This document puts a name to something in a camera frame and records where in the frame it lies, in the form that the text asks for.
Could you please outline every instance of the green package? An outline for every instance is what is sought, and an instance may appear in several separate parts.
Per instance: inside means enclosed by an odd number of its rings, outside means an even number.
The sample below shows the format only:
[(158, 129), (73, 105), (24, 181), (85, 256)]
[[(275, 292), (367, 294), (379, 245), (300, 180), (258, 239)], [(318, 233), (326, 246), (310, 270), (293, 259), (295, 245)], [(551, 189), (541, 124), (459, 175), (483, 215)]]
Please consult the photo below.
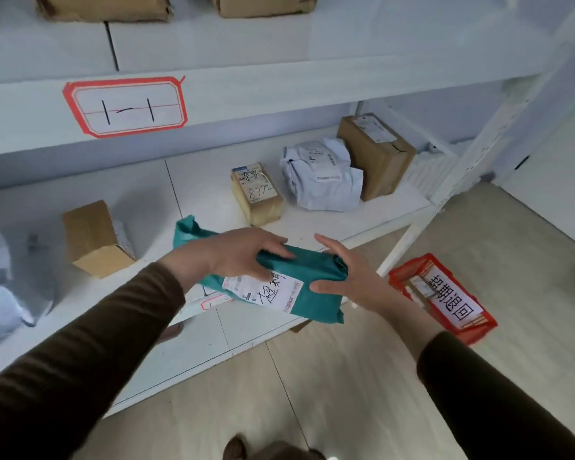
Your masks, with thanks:
[[(177, 248), (190, 240), (205, 239), (216, 234), (201, 229), (190, 215), (177, 222), (173, 247)], [(318, 279), (345, 280), (347, 267), (343, 260), (337, 255), (290, 245), (286, 245), (286, 248), (296, 255), (295, 259), (284, 259), (266, 251), (257, 255), (257, 261), (273, 271), (273, 279), (269, 283), (262, 283), (248, 276), (224, 278), (211, 274), (200, 281), (200, 284), (228, 294), (233, 299), (256, 303), (321, 323), (342, 323), (343, 297), (311, 292), (309, 285)]]

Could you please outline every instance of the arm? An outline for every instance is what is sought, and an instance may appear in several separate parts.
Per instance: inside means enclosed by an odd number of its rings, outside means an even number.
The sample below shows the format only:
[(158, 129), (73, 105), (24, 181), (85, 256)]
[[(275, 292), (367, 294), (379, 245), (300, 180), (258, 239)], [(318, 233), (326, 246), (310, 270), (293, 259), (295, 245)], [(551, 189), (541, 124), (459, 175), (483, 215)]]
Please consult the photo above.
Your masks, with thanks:
[(287, 239), (247, 228), (190, 242), (137, 276), (0, 372), (0, 453), (42, 445), (67, 458), (184, 304), (184, 290), (207, 274), (270, 272), (261, 249), (285, 257)]
[(381, 315), (418, 363), (418, 376), (470, 459), (575, 458), (575, 436), (547, 410), (394, 290), (364, 257), (340, 242), (316, 239), (345, 261), (346, 281), (316, 281), (311, 290), (344, 295)]

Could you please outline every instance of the red plastic basket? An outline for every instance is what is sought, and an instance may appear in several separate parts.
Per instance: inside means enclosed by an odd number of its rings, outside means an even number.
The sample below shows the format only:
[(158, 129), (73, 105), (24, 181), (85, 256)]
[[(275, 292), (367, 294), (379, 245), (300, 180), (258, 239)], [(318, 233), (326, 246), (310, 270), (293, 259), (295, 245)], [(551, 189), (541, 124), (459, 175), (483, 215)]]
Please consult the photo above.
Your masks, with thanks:
[(439, 308), (432, 301), (428, 300), (429, 307), (427, 308), (430, 315), (435, 318), (441, 325), (451, 331), (458, 339), (467, 345), (471, 345), (478, 340), (481, 340), (488, 332), (493, 330), (498, 326), (496, 320), (483, 308), (482, 304), (476, 299), (474, 295), (468, 293), (468, 291), (456, 280), (454, 275), (450, 270), (445, 268), (443, 264), (437, 260), (437, 258), (431, 253), (427, 253), (419, 258), (414, 258), (409, 260), (402, 266), (395, 268), (390, 271), (389, 283), (390, 285), (401, 292), (405, 297), (411, 299), (411, 295), (407, 292), (403, 282), (409, 280), (415, 276), (424, 276), (427, 272), (431, 270), (433, 266), (436, 266), (441, 270), (447, 278), (449, 278), (454, 285), (459, 287), (462, 292), (472, 299), (477, 305), (483, 310), (476, 319), (469, 322), (468, 324), (457, 327), (452, 324), (452, 322), (445, 317), (445, 315), (439, 310)]

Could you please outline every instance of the floor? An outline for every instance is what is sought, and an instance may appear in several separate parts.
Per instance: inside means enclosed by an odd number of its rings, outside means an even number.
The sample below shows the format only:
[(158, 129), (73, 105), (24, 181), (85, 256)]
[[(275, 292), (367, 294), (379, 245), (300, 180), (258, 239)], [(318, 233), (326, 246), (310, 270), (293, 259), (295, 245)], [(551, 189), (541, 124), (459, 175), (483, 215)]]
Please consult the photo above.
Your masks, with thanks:
[[(360, 249), (380, 264), (400, 232)], [(476, 351), (575, 433), (575, 243), (493, 185), (454, 197), (407, 252), (430, 251), (498, 320)], [(103, 420), (82, 459), (221, 459), (284, 439), (341, 460), (465, 458), (380, 318), (344, 307)]]

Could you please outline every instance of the dark brown sleeve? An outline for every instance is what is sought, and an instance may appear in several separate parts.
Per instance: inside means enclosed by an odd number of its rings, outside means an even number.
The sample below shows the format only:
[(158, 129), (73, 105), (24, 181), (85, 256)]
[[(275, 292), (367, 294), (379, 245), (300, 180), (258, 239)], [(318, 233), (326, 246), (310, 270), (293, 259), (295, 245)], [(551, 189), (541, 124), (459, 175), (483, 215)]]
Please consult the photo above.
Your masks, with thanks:
[(575, 435), (449, 332), (424, 349), (418, 375), (469, 459), (575, 459)]
[(184, 302), (172, 274), (150, 264), (0, 372), (2, 456), (74, 453)]

